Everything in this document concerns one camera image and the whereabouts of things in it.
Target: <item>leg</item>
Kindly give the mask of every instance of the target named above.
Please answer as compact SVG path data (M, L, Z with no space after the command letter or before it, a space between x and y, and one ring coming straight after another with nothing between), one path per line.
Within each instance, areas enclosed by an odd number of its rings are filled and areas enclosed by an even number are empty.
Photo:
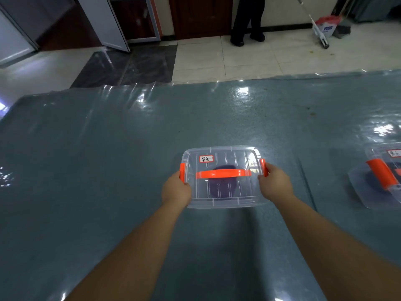
M252 4L252 0L239 0L237 16L231 32L231 42L234 45L243 45L244 34L251 20Z
M257 41L264 41L265 36L261 30L261 20L263 11L265 10L265 0L253 0L252 12L251 12L251 25L252 32L251 38Z

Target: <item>person's left hand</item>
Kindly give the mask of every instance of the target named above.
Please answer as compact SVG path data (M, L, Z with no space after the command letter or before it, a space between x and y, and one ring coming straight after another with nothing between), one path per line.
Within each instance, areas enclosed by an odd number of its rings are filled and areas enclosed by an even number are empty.
M177 205L182 209L188 206L191 195L191 186L180 180L179 171L170 176L162 188L162 202Z

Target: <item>label sticker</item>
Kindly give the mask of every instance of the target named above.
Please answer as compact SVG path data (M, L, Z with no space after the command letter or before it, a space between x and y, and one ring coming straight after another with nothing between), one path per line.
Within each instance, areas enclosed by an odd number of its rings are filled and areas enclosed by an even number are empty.
M401 157L401 149L387 150L387 153L388 153L391 157Z
M213 161L214 161L213 155L201 155L199 157L199 162L213 162Z

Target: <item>hand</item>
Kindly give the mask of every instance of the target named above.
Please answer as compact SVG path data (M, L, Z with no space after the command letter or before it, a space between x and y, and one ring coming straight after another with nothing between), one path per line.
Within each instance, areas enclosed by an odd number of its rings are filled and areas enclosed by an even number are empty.
M289 176L280 168L266 163L269 175L258 175L259 187L262 195L276 203L293 196L292 184Z
M162 188L162 202L171 203L184 209L191 201L191 186L180 180L180 172L175 172L164 183Z

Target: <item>mop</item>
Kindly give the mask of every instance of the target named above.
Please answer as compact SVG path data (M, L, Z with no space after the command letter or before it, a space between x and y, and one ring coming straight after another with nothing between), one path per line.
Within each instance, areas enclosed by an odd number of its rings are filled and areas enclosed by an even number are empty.
M319 38L320 43L323 45L323 48L324 49L328 48L330 45L327 42L326 36L321 32L321 30L316 25L315 21L312 19L311 15L306 10L305 6L303 5L303 1L298 0L298 2L299 2L299 4L301 4L303 11L309 16L310 20L312 21L312 30L315 33L315 35Z

